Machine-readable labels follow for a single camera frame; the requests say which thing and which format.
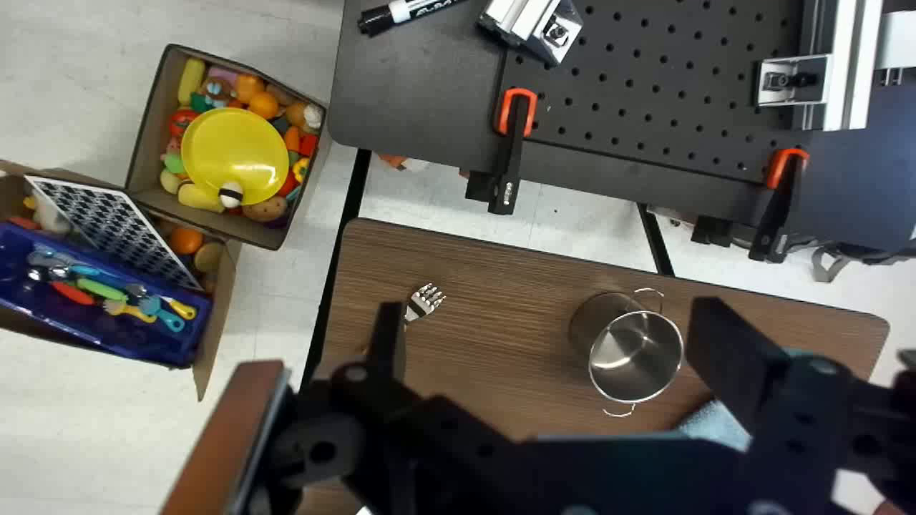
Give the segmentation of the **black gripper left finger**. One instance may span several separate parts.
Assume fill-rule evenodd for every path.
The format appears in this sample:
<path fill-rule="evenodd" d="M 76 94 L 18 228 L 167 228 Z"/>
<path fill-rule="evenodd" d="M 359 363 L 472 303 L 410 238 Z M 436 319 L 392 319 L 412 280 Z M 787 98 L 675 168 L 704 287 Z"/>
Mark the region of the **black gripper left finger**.
<path fill-rule="evenodd" d="M 406 356 L 405 356 L 405 307 L 389 301 L 379 310 L 366 363 L 372 372 L 383 377 L 405 377 Z"/>

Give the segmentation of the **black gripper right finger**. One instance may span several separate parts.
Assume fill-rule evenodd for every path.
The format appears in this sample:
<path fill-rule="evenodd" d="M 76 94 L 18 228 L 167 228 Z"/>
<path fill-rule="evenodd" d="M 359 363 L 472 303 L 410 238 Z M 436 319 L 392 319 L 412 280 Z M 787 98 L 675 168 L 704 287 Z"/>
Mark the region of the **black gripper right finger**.
<path fill-rule="evenodd" d="M 694 301 L 687 363 L 740 420 L 755 417 L 787 360 L 791 356 L 780 344 L 721 299 Z"/>

